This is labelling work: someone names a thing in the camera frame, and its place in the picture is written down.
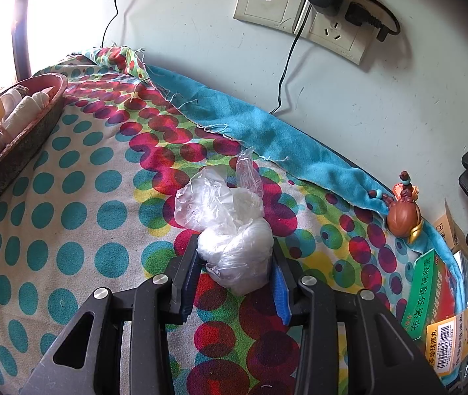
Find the toy figure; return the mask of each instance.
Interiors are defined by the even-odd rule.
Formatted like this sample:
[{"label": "toy figure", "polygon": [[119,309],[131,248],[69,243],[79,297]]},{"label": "toy figure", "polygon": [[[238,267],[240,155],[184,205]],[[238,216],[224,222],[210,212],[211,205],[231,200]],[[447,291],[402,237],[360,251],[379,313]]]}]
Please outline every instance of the toy figure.
[{"label": "toy figure", "polygon": [[400,174],[401,183],[393,187],[395,198],[382,193],[381,190],[369,191],[370,198],[382,199],[389,212],[387,214],[387,228],[396,237],[408,238],[412,243],[422,232],[424,220],[416,204],[419,198],[419,188],[411,184],[411,178],[406,171]]}]

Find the polka dot blanket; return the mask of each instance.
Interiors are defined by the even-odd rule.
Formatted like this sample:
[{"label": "polka dot blanket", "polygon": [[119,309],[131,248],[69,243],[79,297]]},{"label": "polka dot blanket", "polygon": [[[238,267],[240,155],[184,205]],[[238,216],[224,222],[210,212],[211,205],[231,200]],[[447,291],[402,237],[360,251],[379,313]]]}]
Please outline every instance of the polka dot blanket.
[{"label": "polka dot blanket", "polygon": [[[173,219],[175,193],[202,166],[226,164],[236,182],[238,142],[186,119],[129,48],[90,55],[40,72],[68,77],[64,113],[0,198],[0,389],[10,395],[95,288],[137,287],[183,253],[193,232]],[[285,254],[335,289],[374,291],[401,319],[416,254],[378,215],[254,158]],[[177,395],[293,392],[301,329],[283,326],[268,286],[235,297],[203,273],[187,324],[168,331]],[[343,331],[339,341],[345,394]]]}]

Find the plastic bag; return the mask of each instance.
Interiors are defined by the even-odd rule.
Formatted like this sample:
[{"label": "plastic bag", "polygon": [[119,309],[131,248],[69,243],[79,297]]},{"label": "plastic bag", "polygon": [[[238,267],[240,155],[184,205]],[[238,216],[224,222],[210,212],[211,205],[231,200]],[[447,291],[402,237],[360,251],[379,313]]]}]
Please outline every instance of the plastic bag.
[{"label": "plastic bag", "polygon": [[272,229],[263,218],[263,186],[253,150],[237,159],[238,188],[225,182],[224,166],[206,166],[175,195],[175,221],[201,232],[198,253],[210,277],[235,295],[269,282]]}]

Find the black cable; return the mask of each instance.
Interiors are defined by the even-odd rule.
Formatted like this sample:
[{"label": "black cable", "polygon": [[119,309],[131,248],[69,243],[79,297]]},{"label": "black cable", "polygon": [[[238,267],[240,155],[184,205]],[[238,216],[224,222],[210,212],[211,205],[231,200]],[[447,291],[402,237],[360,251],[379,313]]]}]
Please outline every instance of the black cable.
[{"label": "black cable", "polygon": [[367,0],[367,1],[370,1],[375,6],[380,7],[393,20],[396,30],[393,31],[392,29],[386,27],[387,33],[391,34],[392,36],[397,36],[398,34],[400,34],[400,23],[398,22],[398,19],[396,19],[396,16],[393,14],[393,12],[389,10],[383,3],[379,2],[378,0]]},{"label": "black cable", "polygon": [[300,30],[298,31],[298,34],[296,34],[296,37],[294,37],[294,41],[292,42],[291,50],[288,52],[287,63],[285,64],[285,69],[283,70],[283,74],[281,75],[281,79],[280,79],[280,84],[278,85],[278,106],[276,108],[274,108],[269,114],[274,114],[281,107],[281,85],[283,84],[283,80],[285,80],[285,75],[287,74],[288,63],[291,60],[291,56],[292,56],[292,52],[294,50],[294,47],[296,46],[296,43],[300,39],[303,28],[305,27],[305,24],[306,24],[307,18],[308,18],[308,14],[311,12],[311,7],[312,7],[311,5],[308,5],[307,13],[305,14],[305,17],[303,18],[303,22],[302,22],[302,24],[300,26]]},{"label": "black cable", "polygon": [[101,47],[104,47],[104,38],[106,37],[106,32],[108,31],[108,28],[110,27],[111,22],[113,22],[113,20],[119,14],[119,8],[117,7],[117,0],[113,0],[113,5],[115,6],[115,16],[113,18],[111,18],[111,20],[108,22],[108,25],[106,25],[106,29],[104,30],[104,34],[102,35]]}]

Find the electrical outlet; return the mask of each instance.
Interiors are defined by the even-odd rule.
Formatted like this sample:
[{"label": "electrical outlet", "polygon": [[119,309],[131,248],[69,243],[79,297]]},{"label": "electrical outlet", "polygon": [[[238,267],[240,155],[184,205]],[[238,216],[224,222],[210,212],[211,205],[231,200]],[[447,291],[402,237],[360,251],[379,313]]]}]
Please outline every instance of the electrical outlet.
[{"label": "electrical outlet", "polygon": [[[378,31],[366,23],[357,27],[345,20],[351,1],[358,2],[381,19],[382,11],[369,1],[343,0],[336,16],[326,16],[311,8],[301,37],[359,64]],[[308,5],[307,0],[237,0],[234,18],[296,35]]]},{"label": "electrical outlet", "polygon": [[293,33],[305,0],[237,0],[234,18]]}]

